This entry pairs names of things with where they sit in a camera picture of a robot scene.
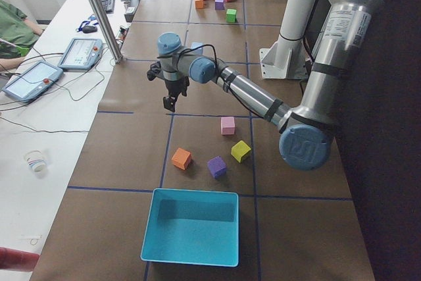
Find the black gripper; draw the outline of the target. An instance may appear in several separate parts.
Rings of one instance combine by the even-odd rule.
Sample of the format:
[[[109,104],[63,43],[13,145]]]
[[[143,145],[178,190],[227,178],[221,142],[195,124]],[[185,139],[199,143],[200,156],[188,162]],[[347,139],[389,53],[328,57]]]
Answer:
[[[166,75],[175,75],[176,79],[167,79]],[[187,89],[189,86],[189,79],[187,76],[180,74],[179,72],[169,73],[162,69],[159,61],[150,65],[147,71],[147,79],[153,81],[155,78],[159,78],[164,81],[165,86],[168,90],[168,96],[163,97],[162,102],[166,110],[174,112],[176,110],[176,100],[179,94],[184,97],[187,96]]]

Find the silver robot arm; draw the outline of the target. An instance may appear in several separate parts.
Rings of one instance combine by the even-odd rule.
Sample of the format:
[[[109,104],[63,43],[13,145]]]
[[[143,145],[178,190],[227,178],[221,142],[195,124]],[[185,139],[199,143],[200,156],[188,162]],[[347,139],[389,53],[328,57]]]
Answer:
[[[174,111],[180,95],[186,95],[191,81],[214,82],[244,107],[277,127],[280,155],[289,166],[299,170],[317,169],[330,156],[337,126],[335,99],[350,73],[372,16],[386,0],[328,1],[330,9],[297,107],[270,95],[218,57],[203,55],[200,47],[183,46],[180,37],[172,32],[159,36],[157,61],[147,71],[147,78],[164,81],[168,95],[163,105],[169,111]]]

